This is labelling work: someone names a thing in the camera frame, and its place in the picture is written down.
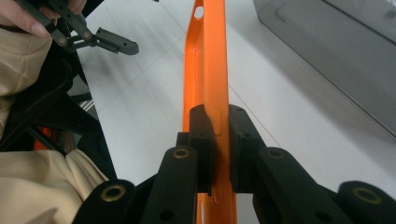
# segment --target orange plastic part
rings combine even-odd
[[[236,199],[230,182],[224,0],[195,0],[186,37],[184,63],[183,131],[189,131],[190,109],[205,105],[216,138],[212,196],[198,195],[197,223],[234,224]]]
[[[48,138],[50,138],[54,142],[56,142],[59,138],[59,134],[50,128],[37,127],[37,129],[41,130],[41,132],[43,132],[44,135],[46,135]],[[33,150],[38,151],[38,150],[45,150],[45,149],[48,149],[48,148],[36,139],[33,144]]]

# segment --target white table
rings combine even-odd
[[[319,184],[361,180],[396,198],[396,139],[263,27],[252,1],[226,3],[230,103]],[[79,51],[117,174],[136,185],[157,173],[181,131],[192,4],[111,0],[88,18],[93,32],[101,26],[139,44],[135,56]],[[258,223],[250,196],[238,195],[238,211],[239,223]]]

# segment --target beige fabric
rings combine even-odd
[[[0,139],[14,95],[37,80],[51,40],[0,29]]]
[[[79,150],[0,153],[0,223],[71,223],[91,191],[106,181]]]

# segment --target person's hand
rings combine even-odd
[[[86,3],[87,0],[69,0],[69,8],[73,13],[78,15],[81,13]],[[60,17],[58,13],[47,7],[41,7],[39,10],[49,20],[56,20]],[[14,0],[0,0],[0,25],[8,27],[17,26],[27,33],[43,38],[50,38],[50,34],[44,26]]]

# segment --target finger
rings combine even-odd
[[[50,38],[50,34],[44,26],[15,1],[4,1],[1,7],[1,14],[12,24],[15,24],[30,34]]]
[[[44,14],[49,20],[54,20],[54,19],[59,19],[61,18],[61,15],[59,13],[47,8],[47,7],[41,7],[40,12]]]
[[[78,15],[81,13],[82,9],[84,9],[86,3],[87,0],[70,0],[69,8],[75,15]]]

